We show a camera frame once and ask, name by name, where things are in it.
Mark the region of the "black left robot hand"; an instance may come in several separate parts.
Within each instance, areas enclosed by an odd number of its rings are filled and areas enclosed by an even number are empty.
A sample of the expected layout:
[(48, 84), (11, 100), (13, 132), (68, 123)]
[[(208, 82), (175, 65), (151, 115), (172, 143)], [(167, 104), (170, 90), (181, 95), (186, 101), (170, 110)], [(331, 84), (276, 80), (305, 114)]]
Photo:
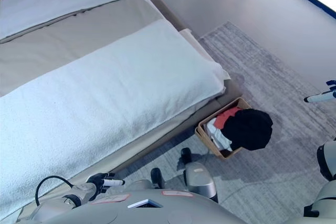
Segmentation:
[(97, 173), (90, 176), (86, 182), (95, 185), (97, 194), (100, 194), (106, 188), (125, 184), (123, 179), (115, 178), (115, 173)]

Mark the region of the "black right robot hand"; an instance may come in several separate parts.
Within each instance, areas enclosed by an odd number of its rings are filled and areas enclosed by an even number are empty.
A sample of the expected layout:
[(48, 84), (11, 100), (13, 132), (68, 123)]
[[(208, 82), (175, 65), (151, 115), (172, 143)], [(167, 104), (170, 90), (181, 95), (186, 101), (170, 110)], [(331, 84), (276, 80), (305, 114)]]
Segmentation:
[(304, 102), (312, 103), (312, 102), (322, 102), (322, 101), (329, 101), (329, 100), (335, 99), (335, 80), (329, 80), (326, 82), (326, 84), (329, 87), (328, 91), (305, 97), (303, 99)]

